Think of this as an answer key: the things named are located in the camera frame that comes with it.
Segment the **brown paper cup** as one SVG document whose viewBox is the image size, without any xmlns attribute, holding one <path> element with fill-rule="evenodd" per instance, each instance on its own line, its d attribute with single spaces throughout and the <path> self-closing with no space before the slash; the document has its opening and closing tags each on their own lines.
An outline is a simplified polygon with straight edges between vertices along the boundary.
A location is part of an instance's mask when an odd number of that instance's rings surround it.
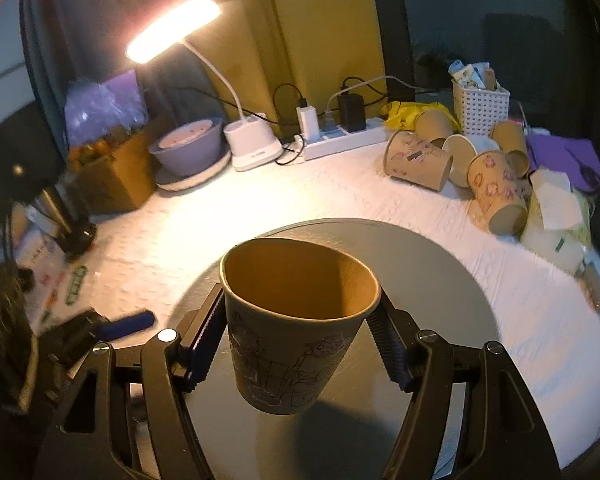
<svg viewBox="0 0 600 480">
<path fill-rule="evenodd" d="M 317 400 L 381 297 L 365 263 L 305 240 L 247 240 L 220 279 L 237 389 L 274 415 Z"/>
</svg>

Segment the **paper cup lying front left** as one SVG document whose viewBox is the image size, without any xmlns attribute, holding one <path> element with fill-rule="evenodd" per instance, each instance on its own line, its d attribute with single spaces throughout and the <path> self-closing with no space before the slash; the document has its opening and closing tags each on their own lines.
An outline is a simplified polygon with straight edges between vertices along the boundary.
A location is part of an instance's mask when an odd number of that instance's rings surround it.
<svg viewBox="0 0 600 480">
<path fill-rule="evenodd" d="M 408 131 L 393 133 L 384 155 L 389 177 L 440 192 L 449 179 L 452 156 Z"/>
</svg>

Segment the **paper cup with pink prints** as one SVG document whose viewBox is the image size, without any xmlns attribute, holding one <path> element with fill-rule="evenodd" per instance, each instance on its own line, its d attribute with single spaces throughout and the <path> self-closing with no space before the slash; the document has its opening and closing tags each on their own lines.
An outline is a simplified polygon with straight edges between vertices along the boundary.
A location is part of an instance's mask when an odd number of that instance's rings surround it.
<svg viewBox="0 0 600 480">
<path fill-rule="evenodd" d="M 477 155 L 468 166 L 467 180 L 492 234 L 516 235 L 524 228 L 528 209 L 504 152 Z"/>
</svg>

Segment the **white inside paper cup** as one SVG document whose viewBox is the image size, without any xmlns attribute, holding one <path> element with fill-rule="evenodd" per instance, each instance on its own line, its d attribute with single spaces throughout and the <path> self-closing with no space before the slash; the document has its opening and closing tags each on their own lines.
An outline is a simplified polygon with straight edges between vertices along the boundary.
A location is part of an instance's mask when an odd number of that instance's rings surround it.
<svg viewBox="0 0 600 480">
<path fill-rule="evenodd" d="M 452 156 L 449 179 L 459 188 L 468 188 L 468 167 L 471 161 L 487 151 L 497 151 L 500 147 L 488 136 L 478 134 L 452 134 L 444 142 L 442 150 Z"/>
</svg>

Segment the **paper cup back middle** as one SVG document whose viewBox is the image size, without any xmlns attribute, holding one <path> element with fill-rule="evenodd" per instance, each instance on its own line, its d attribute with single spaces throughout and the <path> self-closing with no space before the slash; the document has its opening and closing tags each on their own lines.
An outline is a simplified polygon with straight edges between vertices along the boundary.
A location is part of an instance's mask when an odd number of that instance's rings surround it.
<svg viewBox="0 0 600 480">
<path fill-rule="evenodd" d="M 420 140 L 442 148 L 445 140 L 452 136 L 453 124 L 442 110 L 425 110 L 415 122 L 414 133 Z"/>
</svg>

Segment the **white textured tablecloth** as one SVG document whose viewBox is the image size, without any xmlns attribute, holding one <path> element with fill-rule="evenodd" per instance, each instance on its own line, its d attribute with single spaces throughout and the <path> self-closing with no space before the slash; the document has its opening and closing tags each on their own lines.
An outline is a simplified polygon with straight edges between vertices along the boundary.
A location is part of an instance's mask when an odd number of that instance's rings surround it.
<svg viewBox="0 0 600 480">
<path fill-rule="evenodd" d="M 45 246 L 31 307 L 47 326 L 85 308 L 110 318 L 148 309 L 159 327 L 172 326 L 204 300 L 219 258 L 243 240 L 323 219 L 400 226 L 441 246 L 479 284 L 559 463 L 571 464 L 600 438 L 600 315 L 571 275 L 478 228 L 467 194 L 387 177 L 384 151 L 378 144 L 288 167 L 225 170 L 189 192 L 156 193 L 137 211 L 99 220 L 73 302 L 73 273 Z"/>
</svg>

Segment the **cardboard box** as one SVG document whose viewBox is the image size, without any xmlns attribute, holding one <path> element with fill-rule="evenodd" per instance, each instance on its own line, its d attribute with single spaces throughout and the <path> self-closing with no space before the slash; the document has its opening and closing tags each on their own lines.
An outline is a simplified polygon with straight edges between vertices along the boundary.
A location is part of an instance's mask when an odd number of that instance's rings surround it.
<svg viewBox="0 0 600 480">
<path fill-rule="evenodd" d="M 161 119 L 142 128 L 117 125 L 95 141 L 70 148 L 71 184 L 90 214 L 122 214 L 148 200 L 159 166 L 148 148 L 170 129 Z"/>
</svg>

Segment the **white plate under bowl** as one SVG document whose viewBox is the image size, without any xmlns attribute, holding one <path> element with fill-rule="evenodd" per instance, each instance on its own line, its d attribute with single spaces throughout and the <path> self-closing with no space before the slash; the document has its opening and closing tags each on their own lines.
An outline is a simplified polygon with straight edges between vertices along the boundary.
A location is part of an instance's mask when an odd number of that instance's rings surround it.
<svg viewBox="0 0 600 480">
<path fill-rule="evenodd" d="M 189 177 L 176 176 L 166 168 L 161 167 L 156 173 L 157 188 L 169 193 L 181 193 L 191 188 L 196 188 L 218 176 L 228 166 L 231 159 L 232 155 L 230 151 L 226 151 L 217 162 L 207 169 L 198 172 L 198 174 L 193 174 Z"/>
</svg>

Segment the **white power strip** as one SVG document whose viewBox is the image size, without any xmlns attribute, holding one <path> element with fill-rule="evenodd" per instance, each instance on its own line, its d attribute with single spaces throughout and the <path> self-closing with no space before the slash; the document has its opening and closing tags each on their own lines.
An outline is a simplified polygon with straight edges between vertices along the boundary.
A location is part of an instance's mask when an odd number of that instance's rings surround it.
<svg viewBox="0 0 600 480">
<path fill-rule="evenodd" d="M 346 151 L 365 148 L 369 145 L 384 143 L 389 139 L 390 131 L 385 122 L 374 117 L 366 120 L 364 130 L 349 132 L 340 126 L 322 131 L 317 140 L 310 141 L 303 149 L 303 158 L 313 160 Z"/>
</svg>

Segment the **grey small adapter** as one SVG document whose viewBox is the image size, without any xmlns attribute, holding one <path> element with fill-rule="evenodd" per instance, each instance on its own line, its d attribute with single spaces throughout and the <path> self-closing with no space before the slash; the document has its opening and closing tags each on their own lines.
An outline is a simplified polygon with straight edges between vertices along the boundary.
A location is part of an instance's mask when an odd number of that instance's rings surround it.
<svg viewBox="0 0 600 480">
<path fill-rule="evenodd" d="M 597 313 L 600 313 L 600 274 L 594 263 L 589 262 L 585 265 L 582 271 L 582 281 L 588 295 L 588 302 Z"/>
</svg>

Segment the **plastic bag of oranges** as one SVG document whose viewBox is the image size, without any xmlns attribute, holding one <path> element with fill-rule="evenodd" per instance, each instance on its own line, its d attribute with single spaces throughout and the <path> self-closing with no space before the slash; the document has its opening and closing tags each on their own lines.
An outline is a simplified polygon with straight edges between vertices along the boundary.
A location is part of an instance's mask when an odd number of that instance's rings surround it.
<svg viewBox="0 0 600 480">
<path fill-rule="evenodd" d="M 107 91 L 96 81 L 80 79 L 69 86 L 64 114 L 70 148 L 99 140 L 114 127 L 131 130 L 106 111 Z"/>
</svg>

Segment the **white phone charger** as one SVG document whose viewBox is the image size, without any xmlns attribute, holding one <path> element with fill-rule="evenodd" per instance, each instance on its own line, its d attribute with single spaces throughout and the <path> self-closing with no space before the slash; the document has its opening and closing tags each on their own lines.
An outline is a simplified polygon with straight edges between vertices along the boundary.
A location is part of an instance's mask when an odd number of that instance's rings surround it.
<svg viewBox="0 0 600 480">
<path fill-rule="evenodd" d="M 321 140 L 321 128 L 314 106 L 306 105 L 296 108 L 300 132 L 306 143 Z"/>
</svg>

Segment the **black power adapter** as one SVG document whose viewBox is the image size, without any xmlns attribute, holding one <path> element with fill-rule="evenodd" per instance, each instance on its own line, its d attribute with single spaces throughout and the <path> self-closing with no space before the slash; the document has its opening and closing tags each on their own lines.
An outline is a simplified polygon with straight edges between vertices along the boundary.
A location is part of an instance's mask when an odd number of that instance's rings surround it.
<svg viewBox="0 0 600 480">
<path fill-rule="evenodd" d="M 357 93 L 343 93 L 337 98 L 340 127 L 347 132 L 366 129 L 364 99 Z"/>
</svg>

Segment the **purple cloth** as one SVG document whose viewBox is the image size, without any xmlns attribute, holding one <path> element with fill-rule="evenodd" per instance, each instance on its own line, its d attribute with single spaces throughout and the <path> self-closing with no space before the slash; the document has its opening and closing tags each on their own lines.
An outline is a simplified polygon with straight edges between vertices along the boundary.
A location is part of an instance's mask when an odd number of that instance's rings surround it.
<svg viewBox="0 0 600 480">
<path fill-rule="evenodd" d="M 590 140 L 529 134 L 526 143 L 531 172 L 540 168 L 563 172 L 581 192 L 600 189 L 600 158 Z"/>
</svg>

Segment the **grey curtain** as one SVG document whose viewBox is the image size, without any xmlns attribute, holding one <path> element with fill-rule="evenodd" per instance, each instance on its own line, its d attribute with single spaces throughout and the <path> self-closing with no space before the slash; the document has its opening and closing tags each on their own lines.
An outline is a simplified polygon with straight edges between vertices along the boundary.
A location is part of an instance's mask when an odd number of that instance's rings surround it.
<svg viewBox="0 0 600 480">
<path fill-rule="evenodd" d="M 129 42 L 166 0 L 20 0 L 20 32 L 33 93 L 58 150 L 68 154 L 65 105 L 80 81 L 126 72 Z"/>
</svg>

